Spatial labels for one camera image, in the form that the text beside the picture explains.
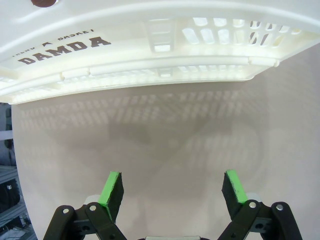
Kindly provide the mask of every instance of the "green tape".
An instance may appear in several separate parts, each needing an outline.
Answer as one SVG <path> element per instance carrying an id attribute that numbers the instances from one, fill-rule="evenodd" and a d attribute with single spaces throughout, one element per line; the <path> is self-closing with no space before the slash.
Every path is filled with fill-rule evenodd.
<path id="1" fill-rule="evenodd" d="M 112 220 L 111 212 L 109 209 L 109 200 L 111 197 L 111 193 L 114 190 L 115 184 L 117 183 L 117 179 L 119 177 L 120 172 L 118 171 L 111 171 L 109 174 L 109 177 L 104 185 L 104 188 L 102 190 L 102 193 L 100 195 L 100 198 L 98 200 L 98 203 L 105 207 L 110 219 Z"/>
<path id="2" fill-rule="evenodd" d="M 227 170 L 225 172 L 230 179 L 230 182 L 232 184 L 233 191 L 235 193 L 235 197 L 238 201 L 238 203 L 244 204 L 248 198 L 246 195 L 246 192 L 240 182 L 240 179 L 237 175 L 237 172 L 235 170 Z"/>

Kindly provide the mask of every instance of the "green gripper pad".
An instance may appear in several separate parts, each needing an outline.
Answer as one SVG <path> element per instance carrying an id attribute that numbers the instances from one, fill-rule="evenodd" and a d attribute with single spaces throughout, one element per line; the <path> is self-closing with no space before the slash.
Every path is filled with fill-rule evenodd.
<path id="1" fill-rule="evenodd" d="M 227 170 L 224 173 L 222 193 L 229 215 L 231 219 L 233 219 L 239 212 L 242 205 L 248 200 L 235 170 Z"/>
<path id="2" fill-rule="evenodd" d="M 124 186 L 121 172 L 112 171 L 104 185 L 98 203 L 106 208 L 113 223 L 116 222 L 123 196 Z"/>

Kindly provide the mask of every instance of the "beige surface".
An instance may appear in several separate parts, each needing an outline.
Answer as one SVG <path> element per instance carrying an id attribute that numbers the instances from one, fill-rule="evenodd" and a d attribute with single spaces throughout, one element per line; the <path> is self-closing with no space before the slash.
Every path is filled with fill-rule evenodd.
<path id="1" fill-rule="evenodd" d="M 109 171 L 121 171 L 117 224 L 129 240 L 217 239 L 230 220 L 224 171 L 236 169 L 265 204 L 290 204 L 303 239 L 319 239 L 319 62 L 318 45 L 247 82 L 124 88 L 13 106 L 18 172 L 38 238 L 56 207 L 79 208 L 101 192 Z"/>

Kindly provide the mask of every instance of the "brown circle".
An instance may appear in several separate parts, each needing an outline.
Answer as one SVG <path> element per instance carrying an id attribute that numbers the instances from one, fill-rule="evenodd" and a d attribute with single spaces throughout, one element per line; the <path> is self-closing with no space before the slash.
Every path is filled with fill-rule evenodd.
<path id="1" fill-rule="evenodd" d="M 33 5 L 40 7 L 40 8 L 47 8 L 51 7 L 53 4 L 56 3 L 57 0 L 31 0 Z"/>

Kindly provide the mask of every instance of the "white plastic basket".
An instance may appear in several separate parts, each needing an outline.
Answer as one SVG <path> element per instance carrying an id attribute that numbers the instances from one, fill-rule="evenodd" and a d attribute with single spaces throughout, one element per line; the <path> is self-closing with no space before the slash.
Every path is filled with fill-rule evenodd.
<path id="1" fill-rule="evenodd" d="M 0 102 L 252 79 L 320 42 L 320 1 L 284 2 L 0 0 Z"/>

